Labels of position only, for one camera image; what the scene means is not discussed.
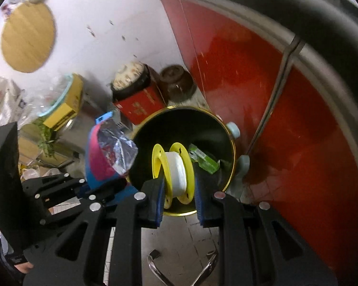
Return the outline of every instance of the white tape roll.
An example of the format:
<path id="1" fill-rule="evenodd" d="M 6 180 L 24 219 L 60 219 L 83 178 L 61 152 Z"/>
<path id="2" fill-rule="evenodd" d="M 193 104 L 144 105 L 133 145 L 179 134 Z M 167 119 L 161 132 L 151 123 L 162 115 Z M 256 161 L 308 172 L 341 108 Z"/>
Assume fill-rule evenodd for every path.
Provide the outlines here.
<path id="1" fill-rule="evenodd" d="M 187 189 L 187 179 L 182 157 L 177 152 L 166 153 L 173 185 L 173 198 L 181 196 Z"/>

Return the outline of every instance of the red box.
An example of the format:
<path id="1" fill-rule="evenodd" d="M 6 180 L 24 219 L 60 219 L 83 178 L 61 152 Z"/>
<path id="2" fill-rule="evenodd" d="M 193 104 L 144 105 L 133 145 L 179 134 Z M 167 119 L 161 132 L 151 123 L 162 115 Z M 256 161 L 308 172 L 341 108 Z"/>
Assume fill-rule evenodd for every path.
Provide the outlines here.
<path id="1" fill-rule="evenodd" d="M 115 101 L 114 105 L 135 125 L 166 106 L 153 81 L 149 87 L 122 101 Z"/>

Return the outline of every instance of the silver rivet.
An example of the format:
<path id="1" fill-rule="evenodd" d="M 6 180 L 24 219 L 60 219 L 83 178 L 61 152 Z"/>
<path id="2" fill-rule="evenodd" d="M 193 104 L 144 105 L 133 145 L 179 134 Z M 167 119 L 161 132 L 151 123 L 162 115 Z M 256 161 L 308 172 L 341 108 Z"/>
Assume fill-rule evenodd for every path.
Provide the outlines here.
<path id="1" fill-rule="evenodd" d="M 217 191 L 213 194 L 213 196 L 216 198 L 216 199 L 224 199 L 226 197 L 226 194 L 222 191 Z"/>
<path id="2" fill-rule="evenodd" d="M 271 205 L 270 205 L 268 202 L 263 201 L 263 202 L 260 202 L 260 204 L 258 205 L 258 207 L 259 207 L 260 209 L 262 209 L 262 210 L 267 211 L 267 210 L 269 210 L 269 209 L 271 208 Z"/>
<path id="3" fill-rule="evenodd" d="M 94 202 L 94 203 L 90 204 L 89 208 L 92 212 L 96 212 L 101 208 L 101 204 L 98 202 Z"/>
<path id="4" fill-rule="evenodd" d="M 144 198 L 146 198 L 146 194 L 142 192 L 138 192 L 134 195 L 135 200 L 143 200 Z"/>

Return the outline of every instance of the wooden cutting board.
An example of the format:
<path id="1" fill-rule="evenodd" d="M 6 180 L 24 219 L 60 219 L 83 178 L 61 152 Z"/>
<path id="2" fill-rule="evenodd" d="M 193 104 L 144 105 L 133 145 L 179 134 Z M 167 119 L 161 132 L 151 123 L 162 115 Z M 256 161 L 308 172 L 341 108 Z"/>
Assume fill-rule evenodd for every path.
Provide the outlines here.
<path id="1" fill-rule="evenodd" d="M 56 29 L 50 9 L 43 3 L 23 3 L 5 23 L 1 51 L 16 71 L 35 72 L 48 59 Z"/>

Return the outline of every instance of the jar lid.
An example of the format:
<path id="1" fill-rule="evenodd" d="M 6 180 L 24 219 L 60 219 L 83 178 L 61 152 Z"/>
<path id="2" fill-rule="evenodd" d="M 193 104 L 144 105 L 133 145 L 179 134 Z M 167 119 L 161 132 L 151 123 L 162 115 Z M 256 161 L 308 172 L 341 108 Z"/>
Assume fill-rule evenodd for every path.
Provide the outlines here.
<path id="1" fill-rule="evenodd" d="M 139 61 L 125 64 L 115 74 L 113 81 L 114 90 L 122 90 L 134 83 L 143 73 L 145 65 Z"/>
<path id="2" fill-rule="evenodd" d="M 182 66 L 174 65 L 174 66 L 168 66 L 164 68 L 161 73 L 161 81 L 172 84 L 176 83 L 184 74 L 184 69 Z"/>

